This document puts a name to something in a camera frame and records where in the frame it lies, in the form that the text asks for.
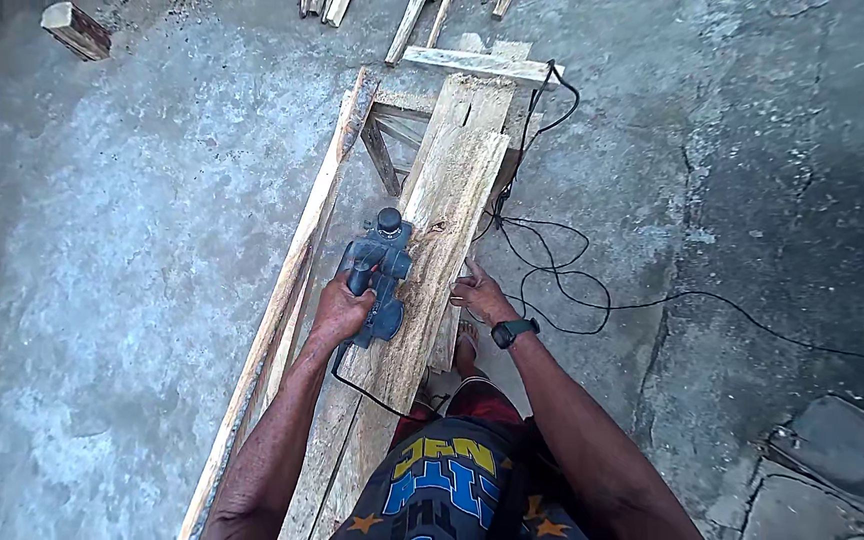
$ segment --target leg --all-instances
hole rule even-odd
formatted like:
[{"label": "leg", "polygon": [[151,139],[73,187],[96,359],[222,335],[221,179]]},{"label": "leg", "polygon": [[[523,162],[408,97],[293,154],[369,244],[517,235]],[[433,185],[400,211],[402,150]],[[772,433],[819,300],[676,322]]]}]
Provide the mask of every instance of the leg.
[{"label": "leg", "polygon": [[455,340],[455,368],[462,376],[462,384],[445,411],[445,416],[477,416],[503,424],[522,424],[516,406],[489,381],[489,377],[475,367],[478,330],[469,321],[459,321],[459,335]]}]

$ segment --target black watch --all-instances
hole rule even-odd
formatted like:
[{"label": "black watch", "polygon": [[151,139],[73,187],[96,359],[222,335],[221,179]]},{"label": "black watch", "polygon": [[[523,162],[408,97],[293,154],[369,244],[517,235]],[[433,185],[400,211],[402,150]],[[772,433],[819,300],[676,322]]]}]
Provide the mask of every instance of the black watch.
[{"label": "black watch", "polygon": [[539,333],[539,321],[535,317],[527,321],[525,319],[517,319],[495,325],[492,329],[492,339],[499,349],[508,349],[512,346],[512,342],[516,340],[516,336],[526,332]]}]

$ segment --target wood block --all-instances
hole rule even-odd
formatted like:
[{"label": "wood block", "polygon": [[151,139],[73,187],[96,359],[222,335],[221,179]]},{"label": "wood block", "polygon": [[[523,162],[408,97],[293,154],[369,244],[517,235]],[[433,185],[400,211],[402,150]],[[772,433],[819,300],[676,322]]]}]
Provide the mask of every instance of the wood block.
[{"label": "wood block", "polygon": [[[527,89],[540,88],[549,70],[548,65],[540,61],[415,46],[406,47],[402,60],[449,72],[469,73],[476,77],[506,77]],[[559,74],[565,74],[565,66],[557,63],[556,68]],[[559,81],[553,75],[546,89],[551,91],[558,86]]]},{"label": "wood block", "polygon": [[512,0],[496,0],[495,9],[492,10],[492,18],[502,20],[509,10],[509,4],[512,4]]},{"label": "wood block", "polygon": [[42,11],[42,28],[84,61],[109,57],[111,34],[72,2],[58,2]]},{"label": "wood block", "polygon": [[333,28],[339,28],[346,16],[350,0],[332,0],[325,11],[325,23]]}]

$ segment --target wood scrap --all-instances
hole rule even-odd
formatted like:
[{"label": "wood scrap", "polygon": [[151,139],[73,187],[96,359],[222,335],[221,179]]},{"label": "wood scrap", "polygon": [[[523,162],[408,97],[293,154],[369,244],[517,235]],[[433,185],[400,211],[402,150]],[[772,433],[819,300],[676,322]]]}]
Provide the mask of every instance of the wood scrap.
[{"label": "wood scrap", "polygon": [[42,28],[84,61],[109,57],[112,34],[72,2],[58,2],[42,11]]},{"label": "wood scrap", "polygon": [[492,18],[502,20],[505,17],[505,13],[509,10],[509,4],[512,4],[512,0],[495,0],[495,9],[492,10]]},{"label": "wood scrap", "polygon": [[424,4],[426,4],[426,0],[409,0],[405,6],[405,14],[402,15],[402,20],[398,23],[398,30],[395,31],[389,52],[385,55],[385,63],[392,68],[402,59],[402,52],[405,51],[405,46],[409,43],[409,36],[412,36],[412,30],[416,27],[419,13]]},{"label": "wood scrap", "polygon": [[429,33],[429,38],[425,42],[428,48],[435,47],[435,43],[439,40],[439,33],[442,31],[442,25],[446,22],[446,14],[449,12],[449,5],[452,0],[440,0],[438,3],[438,11],[435,14],[435,21],[432,22],[432,31]]},{"label": "wood scrap", "polygon": [[402,120],[394,116],[375,114],[375,123],[378,129],[385,135],[401,142],[413,150],[419,150],[423,144],[423,136],[418,131],[406,125]]},{"label": "wood scrap", "polygon": [[[528,59],[512,60],[496,55],[483,55],[465,51],[429,49],[426,47],[406,47],[402,60],[448,72],[462,72],[477,77],[505,77],[526,89],[538,89],[548,74],[548,65]],[[556,64],[559,74],[565,74],[566,67]],[[547,90],[558,88],[555,76],[549,78]]]},{"label": "wood scrap", "polygon": [[[267,388],[263,384],[278,386],[277,380],[269,380],[269,374],[273,370],[266,365],[266,361],[280,348],[288,322],[286,317],[293,313],[296,305],[301,306],[305,302],[300,300],[300,295],[305,290],[309,268],[315,262],[315,255],[321,247],[334,208],[339,166],[351,153],[354,141],[358,139],[377,88],[378,80],[369,76],[365,68],[362,68],[352,90],[346,92],[342,99],[332,140],[312,184],[305,210],[295,228],[292,244],[282,262],[269,304],[186,511],[178,534],[181,540],[198,538],[201,535],[234,449],[241,444],[245,428],[257,412],[262,397],[267,394]],[[297,320],[296,324],[302,324],[302,321]]]},{"label": "wood scrap", "polygon": [[342,24],[342,19],[346,16],[346,10],[349,9],[350,0],[332,0],[328,4],[328,9],[325,10],[325,23],[333,28],[339,28]]}]

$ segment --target foot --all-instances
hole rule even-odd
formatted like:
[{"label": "foot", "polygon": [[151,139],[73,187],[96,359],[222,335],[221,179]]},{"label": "foot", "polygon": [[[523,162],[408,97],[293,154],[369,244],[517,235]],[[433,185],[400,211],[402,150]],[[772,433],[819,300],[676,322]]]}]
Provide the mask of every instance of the foot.
[{"label": "foot", "polygon": [[455,336],[455,353],[452,364],[463,379],[475,377],[475,356],[478,351],[479,329],[471,321],[459,321],[459,331]]}]

